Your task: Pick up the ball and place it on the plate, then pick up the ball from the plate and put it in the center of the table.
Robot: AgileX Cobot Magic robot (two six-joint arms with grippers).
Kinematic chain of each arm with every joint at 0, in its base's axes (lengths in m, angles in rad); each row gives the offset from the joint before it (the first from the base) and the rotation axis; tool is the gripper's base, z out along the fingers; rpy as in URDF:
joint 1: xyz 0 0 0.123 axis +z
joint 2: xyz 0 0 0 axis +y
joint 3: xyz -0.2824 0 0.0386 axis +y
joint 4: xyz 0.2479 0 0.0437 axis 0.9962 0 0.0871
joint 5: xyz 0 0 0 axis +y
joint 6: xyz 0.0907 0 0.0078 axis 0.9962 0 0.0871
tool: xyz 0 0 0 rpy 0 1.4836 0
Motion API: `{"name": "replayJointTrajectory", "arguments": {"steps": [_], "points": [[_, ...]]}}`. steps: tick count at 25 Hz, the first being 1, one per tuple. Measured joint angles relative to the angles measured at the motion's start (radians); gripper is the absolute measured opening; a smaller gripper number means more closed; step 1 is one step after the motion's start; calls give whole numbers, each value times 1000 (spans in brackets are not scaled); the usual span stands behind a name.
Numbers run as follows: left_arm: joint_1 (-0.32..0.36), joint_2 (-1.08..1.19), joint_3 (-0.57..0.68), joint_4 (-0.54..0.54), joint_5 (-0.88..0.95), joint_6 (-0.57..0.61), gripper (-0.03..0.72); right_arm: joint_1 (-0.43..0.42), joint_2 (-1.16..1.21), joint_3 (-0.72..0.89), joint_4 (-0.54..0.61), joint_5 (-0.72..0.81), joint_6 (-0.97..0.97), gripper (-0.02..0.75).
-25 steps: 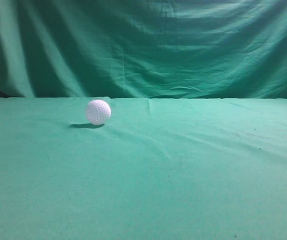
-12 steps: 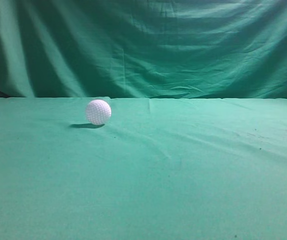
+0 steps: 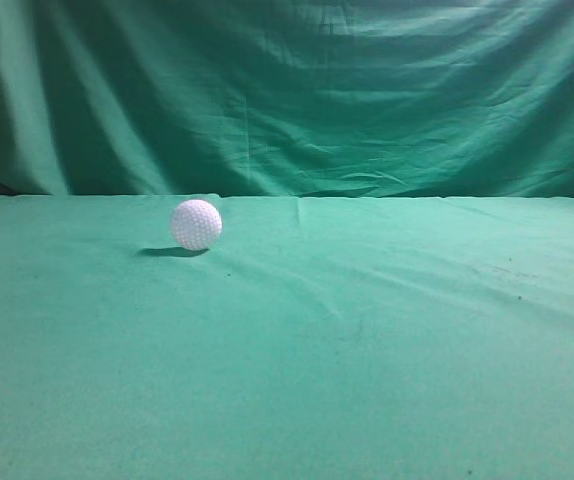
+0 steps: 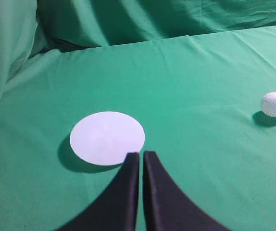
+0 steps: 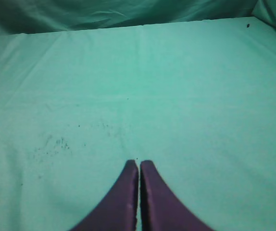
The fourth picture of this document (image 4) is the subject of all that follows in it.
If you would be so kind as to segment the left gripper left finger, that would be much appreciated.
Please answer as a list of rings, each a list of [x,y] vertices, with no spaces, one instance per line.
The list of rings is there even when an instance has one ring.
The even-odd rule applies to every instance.
[[[134,231],[139,194],[139,153],[128,153],[105,190],[59,231]]]

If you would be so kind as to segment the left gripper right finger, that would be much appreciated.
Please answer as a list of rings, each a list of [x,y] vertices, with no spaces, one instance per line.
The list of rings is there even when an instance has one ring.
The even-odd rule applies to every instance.
[[[227,231],[173,181],[154,151],[143,154],[143,209],[148,231]]]

